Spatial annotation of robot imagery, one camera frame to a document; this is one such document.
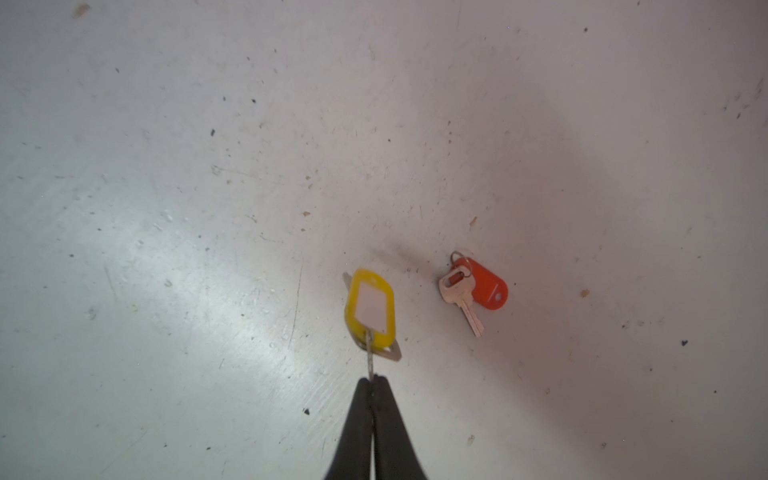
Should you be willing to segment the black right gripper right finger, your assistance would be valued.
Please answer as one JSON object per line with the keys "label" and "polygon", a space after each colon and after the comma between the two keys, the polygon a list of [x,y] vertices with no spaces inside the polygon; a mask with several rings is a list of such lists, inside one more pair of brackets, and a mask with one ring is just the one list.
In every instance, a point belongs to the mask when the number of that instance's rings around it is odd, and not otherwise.
{"label": "black right gripper right finger", "polygon": [[426,480],[389,381],[374,376],[373,415],[374,470],[376,480]]}

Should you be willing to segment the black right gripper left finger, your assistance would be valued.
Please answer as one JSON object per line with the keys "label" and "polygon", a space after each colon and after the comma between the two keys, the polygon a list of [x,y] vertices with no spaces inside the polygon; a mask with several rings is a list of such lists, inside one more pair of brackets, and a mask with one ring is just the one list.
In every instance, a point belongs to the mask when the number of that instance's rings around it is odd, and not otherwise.
{"label": "black right gripper left finger", "polygon": [[371,470],[372,385],[358,381],[326,480],[368,480]]}

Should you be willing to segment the key with yellow tag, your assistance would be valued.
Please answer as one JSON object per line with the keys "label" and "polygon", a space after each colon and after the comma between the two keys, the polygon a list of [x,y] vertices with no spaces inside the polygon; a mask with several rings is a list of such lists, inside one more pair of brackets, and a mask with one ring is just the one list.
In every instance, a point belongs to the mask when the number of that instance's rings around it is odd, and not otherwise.
{"label": "key with yellow tag", "polygon": [[358,269],[349,279],[348,293],[344,322],[355,344],[366,353],[368,378],[373,380],[375,356],[394,362],[402,358],[394,290],[377,273]]}

